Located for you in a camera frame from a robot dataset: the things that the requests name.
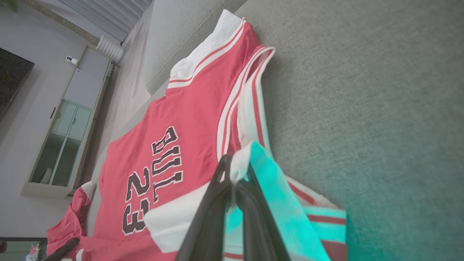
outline white ribbed pot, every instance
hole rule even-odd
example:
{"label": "white ribbed pot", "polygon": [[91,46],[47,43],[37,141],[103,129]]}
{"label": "white ribbed pot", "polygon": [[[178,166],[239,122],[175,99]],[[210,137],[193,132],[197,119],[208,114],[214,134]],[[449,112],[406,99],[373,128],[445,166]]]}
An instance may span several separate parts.
{"label": "white ribbed pot", "polygon": [[112,42],[110,39],[102,35],[97,45],[97,50],[108,56],[115,63],[119,63],[124,54],[124,48],[119,44]]}

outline cabinet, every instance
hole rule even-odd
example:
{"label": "cabinet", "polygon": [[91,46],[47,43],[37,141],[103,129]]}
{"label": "cabinet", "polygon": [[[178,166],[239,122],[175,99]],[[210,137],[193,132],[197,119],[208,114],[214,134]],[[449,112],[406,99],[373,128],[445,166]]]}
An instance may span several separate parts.
{"label": "cabinet", "polygon": [[73,189],[99,107],[110,60],[86,48],[54,114],[22,194],[64,198]]}

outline gray upholstery fabric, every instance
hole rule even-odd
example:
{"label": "gray upholstery fabric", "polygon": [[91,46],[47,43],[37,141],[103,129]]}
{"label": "gray upholstery fabric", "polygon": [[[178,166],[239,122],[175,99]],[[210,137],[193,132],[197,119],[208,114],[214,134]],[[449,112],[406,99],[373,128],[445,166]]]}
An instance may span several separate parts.
{"label": "gray upholstery fabric", "polygon": [[[168,81],[166,81],[157,91],[153,94],[150,99],[142,105],[142,107],[134,114],[134,116],[124,125],[122,126],[118,132],[111,137],[111,141],[115,141],[122,137],[124,134],[129,132],[132,128],[134,128],[145,116],[145,112],[148,109],[150,103],[154,100],[157,100],[163,97],[166,93],[166,89],[168,88]],[[103,163],[106,160],[106,150],[108,146],[103,150],[102,154],[98,156],[97,162],[95,163],[95,167],[92,174],[92,182],[98,184],[98,179],[100,177],[100,170],[102,169]],[[100,204],[102,202],[102,196],[100,194],[100,188],[97,186],[95,193],[92,198],[92,203],[89,207],[89,212],[87,213],[86,221],[86,228],[87,228],[87,235],[93,236],[93,232],[95,230],[95,219],[97,218],[98,209],[100,208]]]}
{"label": "gray upholstery fabric", "polygon": [[153,94],[171,68],[210,33],[223,9],[235,12],[246,0],[155,1],[148,31],[143,79]]}
{"label": "gray upholstery fabric", "polygon": [[464,3],[248,0],[284,172],[348,211],[353,261],[464,260]]}

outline cabinet handle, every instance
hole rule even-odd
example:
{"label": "cabinet handle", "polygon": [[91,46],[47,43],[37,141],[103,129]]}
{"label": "cabinet handle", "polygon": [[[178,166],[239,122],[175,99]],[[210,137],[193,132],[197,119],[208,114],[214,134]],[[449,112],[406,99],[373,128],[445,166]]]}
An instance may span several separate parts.
{"label": "cabinet handle", "polygon": [[57,109],[56,107],[53,108],[52,114],[50,115],[50,119],[53,117],[53,114],[55,113],[55,110],[56,110],[56,109]]}

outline gray curtain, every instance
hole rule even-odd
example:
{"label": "gray curtain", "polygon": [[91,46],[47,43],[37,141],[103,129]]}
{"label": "gray curtain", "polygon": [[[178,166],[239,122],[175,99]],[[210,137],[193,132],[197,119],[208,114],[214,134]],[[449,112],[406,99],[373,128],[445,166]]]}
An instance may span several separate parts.
{"label": "gray curtain", "polygon": [[121,42],[152,0],[60,0]]}

